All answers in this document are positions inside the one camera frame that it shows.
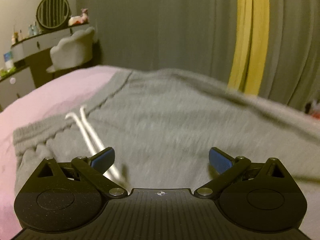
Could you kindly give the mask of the pink bed sheet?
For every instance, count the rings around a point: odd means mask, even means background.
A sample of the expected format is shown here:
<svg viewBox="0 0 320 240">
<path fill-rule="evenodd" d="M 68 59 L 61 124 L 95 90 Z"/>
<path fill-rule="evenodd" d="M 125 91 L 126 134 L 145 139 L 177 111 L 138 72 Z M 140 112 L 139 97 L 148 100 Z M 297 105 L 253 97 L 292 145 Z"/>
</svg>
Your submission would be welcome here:
<svg viewBox="0 0 320 240">
<path fill-rule="evenodd" d="M 106 84 L 117 70 L 117 67 L 95 66 L 73 71 L 16 100 L 1 113 L 1 239 L 11 239 L 21 230 L 13 208 L 14 130 L 79 105 Z"/>
</svg>

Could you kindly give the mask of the round black mirror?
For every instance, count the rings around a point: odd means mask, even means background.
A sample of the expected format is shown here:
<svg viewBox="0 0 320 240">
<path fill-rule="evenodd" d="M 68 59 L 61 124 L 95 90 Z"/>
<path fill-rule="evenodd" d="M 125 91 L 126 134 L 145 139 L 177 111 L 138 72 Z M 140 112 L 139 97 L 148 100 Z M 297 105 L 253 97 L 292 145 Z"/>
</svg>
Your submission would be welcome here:
<svg viewBox="0 0 320 240">
<path fill-rule="evenodd" d="M 66 26 L 70 16 L 71 9 L 67 0 L 42 0 L 36 11 L 36 20 L 44 30 Z"/>
</svg>

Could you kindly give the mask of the grey curtain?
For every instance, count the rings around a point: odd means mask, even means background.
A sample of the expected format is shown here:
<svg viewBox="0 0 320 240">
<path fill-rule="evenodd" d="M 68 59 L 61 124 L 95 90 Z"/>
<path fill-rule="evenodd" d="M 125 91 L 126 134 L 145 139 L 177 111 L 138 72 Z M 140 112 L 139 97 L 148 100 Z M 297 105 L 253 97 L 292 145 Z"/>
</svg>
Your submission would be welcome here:
<svg viewBox="0 0 320 240">
<path fill-rule="evenodd" d="M 139 70 L 180 68 L 228 85 L 237 0 L 76 0 L 88 8 L 98 62 Z M 319 98 L 319 0 L 270 0 L 258 96 L 298 110 Z"/>
</svg>

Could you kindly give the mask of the yellow curtain stripe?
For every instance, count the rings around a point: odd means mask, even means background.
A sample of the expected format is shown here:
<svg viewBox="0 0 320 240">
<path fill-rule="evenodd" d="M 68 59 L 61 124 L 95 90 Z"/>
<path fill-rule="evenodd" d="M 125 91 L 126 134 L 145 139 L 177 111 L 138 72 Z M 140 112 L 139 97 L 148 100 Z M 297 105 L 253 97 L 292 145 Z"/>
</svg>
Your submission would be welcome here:
<svg viewBox="0 0 320 240">
<path fill-rule="evenodd" d="M 270 31 L 270 0 L 237 0 L 236 42 L 228 87 L 257 96 Z"/>
</svg>

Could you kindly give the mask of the grey knit pants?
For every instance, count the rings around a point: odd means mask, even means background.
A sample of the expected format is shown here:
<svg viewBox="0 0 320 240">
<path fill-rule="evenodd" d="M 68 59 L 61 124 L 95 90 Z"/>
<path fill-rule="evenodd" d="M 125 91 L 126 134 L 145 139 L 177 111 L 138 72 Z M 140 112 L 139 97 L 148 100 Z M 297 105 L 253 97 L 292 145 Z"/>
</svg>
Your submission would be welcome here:
<svg viewBox="0 0 320 240">
<path fill-rule="evenodd" d="M 318 120 L 183 70 L 117 72 L 87 101 L 17 129 L 13 140 L 16 192 L 44 158 L 68 162 L 106 147 L 116 152 L 108 178 L 128 189 L 196 189 L 212 177 L 211 147 L 255 162 L 276 157 L 298 180 L 319 179 Z"/>
</svg>

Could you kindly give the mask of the pink plush toy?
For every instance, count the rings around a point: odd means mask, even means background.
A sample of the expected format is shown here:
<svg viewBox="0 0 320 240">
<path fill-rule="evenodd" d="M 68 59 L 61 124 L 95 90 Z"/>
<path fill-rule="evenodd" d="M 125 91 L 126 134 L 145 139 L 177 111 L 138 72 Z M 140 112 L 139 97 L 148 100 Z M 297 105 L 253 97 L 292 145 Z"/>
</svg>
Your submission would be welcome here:
<svg viewBox="0 0 320 240">
<path fill-rule="evenodd" d="M 81 24 L 85 24 L 89 22 L 88 19 L 88 8 L 83 8 L 81 9 L 81 19 L 80 19 Z"/>
</svg>

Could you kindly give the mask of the grey vanity desk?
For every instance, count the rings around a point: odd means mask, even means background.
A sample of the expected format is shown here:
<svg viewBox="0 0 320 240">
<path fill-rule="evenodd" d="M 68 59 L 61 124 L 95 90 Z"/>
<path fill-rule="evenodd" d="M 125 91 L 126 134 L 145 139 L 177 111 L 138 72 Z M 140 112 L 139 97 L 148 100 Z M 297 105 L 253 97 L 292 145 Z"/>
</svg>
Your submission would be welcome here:
<svg viewBox="0 0 320 240">
<path fill-rule="evenodd" d="M 54 31 L 28 38 L 12 47 L 13 62 L 16 70 L 1 79 L 1 111 L 17 99 L 48 83 L 52 76 L 46 69 L 52 65 L 50 49 L 65 37 L 89 24 Z"/>
</svg>

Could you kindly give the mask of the blue white bottle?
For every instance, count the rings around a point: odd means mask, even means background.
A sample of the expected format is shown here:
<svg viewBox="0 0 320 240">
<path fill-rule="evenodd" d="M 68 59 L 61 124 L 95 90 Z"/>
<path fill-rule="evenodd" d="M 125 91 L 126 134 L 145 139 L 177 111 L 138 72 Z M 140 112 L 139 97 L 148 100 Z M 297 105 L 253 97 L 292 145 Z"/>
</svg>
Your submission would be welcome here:
<svg viewBox="0 0 320 240">
<path fill-rule="evenodd" d="M 9 51 L 5 53 L 3 56 L 4 56 L 5 69 L 11 70 L 14 67 L 12 52 Z"/>
</svg>

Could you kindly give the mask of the white upholstered chair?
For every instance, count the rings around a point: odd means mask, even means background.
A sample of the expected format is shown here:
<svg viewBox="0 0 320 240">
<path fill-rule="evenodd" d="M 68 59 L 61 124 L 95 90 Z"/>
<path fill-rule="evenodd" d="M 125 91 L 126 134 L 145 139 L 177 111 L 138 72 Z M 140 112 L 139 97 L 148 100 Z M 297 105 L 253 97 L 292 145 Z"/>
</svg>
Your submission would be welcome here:
<svg viewBox="0 0 320 240">
<path fill-rule="evenodd" d="M 50 49 L 52 65 L 46 69 L 46 72 L 54 73 L 80 67 L 91 61 L 94 33 L 94 28 L 88 27 L 86 30 L 78 30 L 71 36 L 62 38 Z"/>
</svg>

